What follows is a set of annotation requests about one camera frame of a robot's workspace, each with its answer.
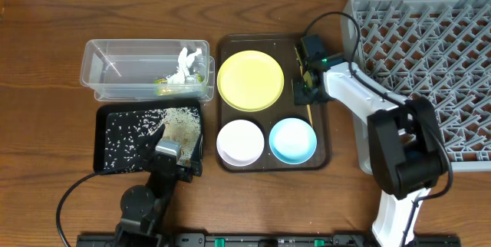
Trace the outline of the wooden chopstick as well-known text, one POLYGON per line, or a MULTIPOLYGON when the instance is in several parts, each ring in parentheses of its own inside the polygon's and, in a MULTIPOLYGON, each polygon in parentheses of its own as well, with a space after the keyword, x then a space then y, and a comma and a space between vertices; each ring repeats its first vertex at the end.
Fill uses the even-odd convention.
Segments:
POLYGON ((307 108, 307 112, 308 112, 308 121, 310 123, 310 126, 313 128, 314 124, 313 124, 313 119, 312 119, 312 114, 311 114, 311 105, 307 104, 306 108, 307 108))
POLYGON ((303 74, 304 74, 304 65, 303 65, 303 59, 302 59, 301 49, 300 49, 300 47, 298 45, 295 45, 294 48, 295 48, 297 62, 298 62, 299 70, 300 70, 300 75, 302 77, 303 74))

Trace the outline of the blue bowl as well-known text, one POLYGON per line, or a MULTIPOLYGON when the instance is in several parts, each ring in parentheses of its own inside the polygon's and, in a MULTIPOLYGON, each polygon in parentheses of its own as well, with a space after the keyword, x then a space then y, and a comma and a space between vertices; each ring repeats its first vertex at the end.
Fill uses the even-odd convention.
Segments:
POLYGON ((307 162, 317 148, 317 137, 309 123, 298 118, 285 118, 273 126, 269 147, 281 162, 299 165, 307 162))

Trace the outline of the green snack wrapper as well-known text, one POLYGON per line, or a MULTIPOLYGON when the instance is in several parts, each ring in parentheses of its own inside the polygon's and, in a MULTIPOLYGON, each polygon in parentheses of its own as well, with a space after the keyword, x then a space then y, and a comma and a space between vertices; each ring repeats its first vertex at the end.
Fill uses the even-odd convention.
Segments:
POLYGON ((156 88, 153 92, 157 96, 187 94, 199 89, 202 82, 203 77, 200 74, 185 75, 184 73, 177 73, 167 78, 155 80, 153 83, 156 88))

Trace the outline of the white bowl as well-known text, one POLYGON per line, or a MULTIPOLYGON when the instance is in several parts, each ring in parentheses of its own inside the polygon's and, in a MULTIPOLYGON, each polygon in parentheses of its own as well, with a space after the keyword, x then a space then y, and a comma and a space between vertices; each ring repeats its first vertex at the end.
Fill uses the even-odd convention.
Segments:
POLYGON ((249 120, 227 123, 216 139, 220 158, 231 166, 251 165, 262 155, 264 148, 263 132, 249 120))

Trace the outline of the yellow plate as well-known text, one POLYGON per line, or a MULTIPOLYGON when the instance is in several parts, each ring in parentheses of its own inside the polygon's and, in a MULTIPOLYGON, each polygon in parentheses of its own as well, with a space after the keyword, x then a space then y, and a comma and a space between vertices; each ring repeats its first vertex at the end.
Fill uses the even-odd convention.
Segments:
POLYGON ((257 112, 271 107, 282 95, 285 76, 279 63, 261 51, 240 51, 219 68, 220 97, 232 108, 257 112))

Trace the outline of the white napkin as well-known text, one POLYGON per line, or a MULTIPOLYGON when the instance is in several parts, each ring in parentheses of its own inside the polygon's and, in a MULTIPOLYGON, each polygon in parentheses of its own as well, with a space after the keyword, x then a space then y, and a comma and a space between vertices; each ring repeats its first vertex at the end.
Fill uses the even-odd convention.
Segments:
POLYGON ((193 53, 188 53, 187 48, 183 48, 178 55, 176 73, 170 75, 166 82, 168 84, 199 84, 203 81, 197 73, 190 72, 193 63, 199 55, 202 54, 202 49, 197 48, 193 53))

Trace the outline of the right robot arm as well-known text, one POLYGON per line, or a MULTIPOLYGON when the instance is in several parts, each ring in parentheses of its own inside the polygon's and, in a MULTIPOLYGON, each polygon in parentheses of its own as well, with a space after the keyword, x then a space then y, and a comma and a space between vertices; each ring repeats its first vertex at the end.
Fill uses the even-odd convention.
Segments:
POLYGON ((415 246, 420 205, 448 193, 453 182, 432 103, 386 91, 355 63, 321 60, 299 69, 297 105, 338 100, 367 128, 371 172, 382 191, 371 227, 376 244, 415 246))

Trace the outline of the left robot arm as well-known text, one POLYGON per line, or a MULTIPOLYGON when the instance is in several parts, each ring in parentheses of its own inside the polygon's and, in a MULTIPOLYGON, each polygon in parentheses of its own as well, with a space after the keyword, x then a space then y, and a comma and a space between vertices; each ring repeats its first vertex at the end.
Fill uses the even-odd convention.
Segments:
POLYGON ((122 216, 116 226, 114 247, 175 246, 175 237, 159 231, 179 181, 190 183, 203 172, 203 138, 199 137, 191 160, 179 165, 181 146, 163 137, 161 125, 148 140, 138 146, 143 171, 150 174, 147 183, 130 187, 121 197, 122 216))

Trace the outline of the black waste tray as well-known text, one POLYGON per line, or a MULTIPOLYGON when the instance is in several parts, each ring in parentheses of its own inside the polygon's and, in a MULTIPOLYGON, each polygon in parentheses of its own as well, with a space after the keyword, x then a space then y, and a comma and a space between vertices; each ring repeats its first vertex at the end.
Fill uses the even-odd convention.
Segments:
MULTIPOLYGON (((94 140, 94 162, 93 168, 95 172, 105 170, 102 166, 104 162, 104 142, 107 117, 112 113, 139 111, 139 110, 155 110, 166 109, 174 107, 195 107, 199 112, 199 122, 201 126, 201 134, 203 134, 203 118, 201 114, 200 104, 197 100, 192 99, 180 99, 180 100, 159 100, 148 102, 136 102, 125 104, 108 104, 100 107, 96 114, 96 128, 95 128, 95 140, 94 140)), ((126 171, 123 167, 118 168, 122 173, 134 173, 126 171)))

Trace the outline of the grey dishwasher rack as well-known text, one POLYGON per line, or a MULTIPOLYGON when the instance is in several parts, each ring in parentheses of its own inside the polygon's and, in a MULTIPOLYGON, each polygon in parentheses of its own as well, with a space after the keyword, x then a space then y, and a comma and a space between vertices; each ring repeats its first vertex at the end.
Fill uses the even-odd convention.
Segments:
POLYGON ((394 93, 433 103, 453 169, 490 169, 490 0, 348 0, 346 55, 394 93))

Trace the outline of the rice and food scraps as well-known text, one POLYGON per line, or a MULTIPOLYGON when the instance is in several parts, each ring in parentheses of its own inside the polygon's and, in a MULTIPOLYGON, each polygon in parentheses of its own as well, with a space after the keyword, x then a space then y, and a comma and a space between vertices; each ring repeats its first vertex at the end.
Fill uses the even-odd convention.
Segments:
POLYGON ((174 107, 112 113, 107 117, 104 142, 104 169, 140 171, 137 148, 164 124, 163 138, 184 145, 189 156, 201 134, 199 112, 195 107, 174 107))

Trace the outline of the dark brown serving tray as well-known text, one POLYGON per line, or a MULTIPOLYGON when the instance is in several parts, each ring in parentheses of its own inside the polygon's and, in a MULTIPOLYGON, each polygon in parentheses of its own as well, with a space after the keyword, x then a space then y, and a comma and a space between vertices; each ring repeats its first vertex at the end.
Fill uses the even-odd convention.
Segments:
POLYGON ((292 83, 300 78, 300 66, 294 45, 300 34, 255 34, 225 36, 217 48, 218 67, 240 51, 261 51, 273 57, 282 68, 285 86, 279 99, 270 107, 256 112, 235 109, 218 96, 218 135, 237 130, 225 128, 234 120, 254 123, 264 137, 261 154, 249 161, 234 162, 229 152, 216 151, 217 163, 230 173, 266 173, 319 170, 331 160, 327 106, 294 104, 292 83))

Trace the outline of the clear plastic bin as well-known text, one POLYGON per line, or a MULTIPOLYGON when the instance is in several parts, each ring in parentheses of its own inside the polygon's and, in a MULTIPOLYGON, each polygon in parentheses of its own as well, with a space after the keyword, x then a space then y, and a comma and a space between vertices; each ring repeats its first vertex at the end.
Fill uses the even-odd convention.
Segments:
POLYGON ((192 98, 213 98, 215 61, 205 40, 188 39, 94 39, 84 50, 80 83, 94 90, 98 101, 134 102, 192 98), (196 57, 190 69, 203 77, 199 89, 187 94, 157 96, 157 79, 176 73, 177 58, 183 48, 196 57))

